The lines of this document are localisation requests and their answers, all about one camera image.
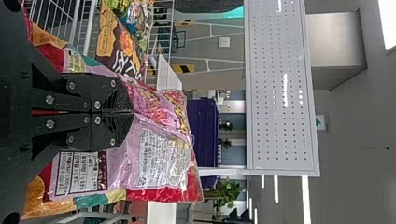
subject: pink snack bag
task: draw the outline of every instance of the pink snack bag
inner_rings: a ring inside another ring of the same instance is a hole
[[[120,188],[186,191],[188,171],[196,166],[192,146],[140,118],[134,118],[118,148],[59,153],[52,160],[49,198],[61,201]]]
[[[122,76],[120,79],[129,93],[134,112],[143,116],[139,118],[149,123],[154,122],[167,132],[192,144],[187,101],[183,91],[155,91],[133,78]]]

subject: white wall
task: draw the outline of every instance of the white wall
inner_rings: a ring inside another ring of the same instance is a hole
[[[396,52],[385,53],[377,0],[307,0],[310,13],[356,8],[369,68],[334,91],[315,91],[317,113],[327,114],[330,126],[318,135],[321,178],[310,181],[314,224],[396,223]],[[285,178],[279,205],[266,192],[275,217],[260,223],[303,223],[301,181]]]

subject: screw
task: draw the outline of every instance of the screw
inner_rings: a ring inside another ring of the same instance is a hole
[[[22,145],[21,147],[20,147],[20,151],[21,151],[21,153],[23,153],[23,152],[25,152],[25,151],[29,151],[30,150],[30,146],[29,145]]]
[[[96,117],[95,118],[95,124],[100,124],[102,120],[100,119],[100,117]]]
[[[47,120],[46,126],[49,129],[53,129],[53,126],[55,126],[55,121],[53,121],[52,119]]]
[[[74,143],[75,140],[76,140],[76,138],[75,138],[74,135],[70,135],[70,136],[67,138],[67,142],[70,143],[70,144]]]
[[[76,88],[76,84],[74,83],[74,82],[70,82],[69,83],[69,89],[70,90],[73,90],[73,89],[75,89]]]
[[[91,121],[90,117],[85,117],[84,118],[84,123],[89,123]]]
[[[30,78],[30,74],[29,74],[29,72],[22,71],[21,72],[21,77],[22,78]]]
[[[54,100],[55,100],[55,98],[53,98],[51,95],[48,95],[48,96],[46,97],[46,102],[47,102],[47,104],[49,104],[49,105],[52,105]]]
[[[96,109],[100,109],[100,102],[99,101],[95,101],[94,106],[95,106]]]

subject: white perforated panel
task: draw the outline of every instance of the white perforated panel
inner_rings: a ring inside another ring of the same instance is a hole
[[[246,0],[247,166],[319,175],[304,1]]]

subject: packaging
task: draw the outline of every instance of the packaging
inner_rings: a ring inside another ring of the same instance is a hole
[[[147,118],[146,122],[155,122],[167,132],[192,144],[183,91],[154,91],[128,77],[121,77],[121,80],[134,105],[134,112],[143,116],[141,119]]]
[[[60,152],[32,181],[23,219],[119,200],[204,199],[190,144],[135,119],[124,143],[98,152]]]
[[[138,55],[138,42],[102,0],[96,60],[111,71],[145,80],[148,57]]]
[[[95,73],[117,77],[96,60],[79,54],[67,42],[47,33],[27,20],[29,39],[60,73]]]
[[[122,25],[136,38],[139,46],[139,56],[146,54],[149,30],[153,24],[154,1],[106,0],[106,2],[120,19]]]
[[[117,189],[107,194],[93,194],[91,196],[77,197],[61,202],[49,201],[48,198],[45,198],[47,196],[45,194],[46,184],[43,179],[47,178],[43,175],[45,175],[45,171],[36,176],[29,185],[25,210],[21,218],[22,220],[62,214],[77,209],[115,203],[119,200],[126,199],[126,190]]]
[[[134,119],[118,148],[60,152],[47,168],[50,175],[48,171],[43,175],[48,199],[64,201],[121,188],[186,191],[188,172],[191,167],[196,169],[192,146],[140,118]]]

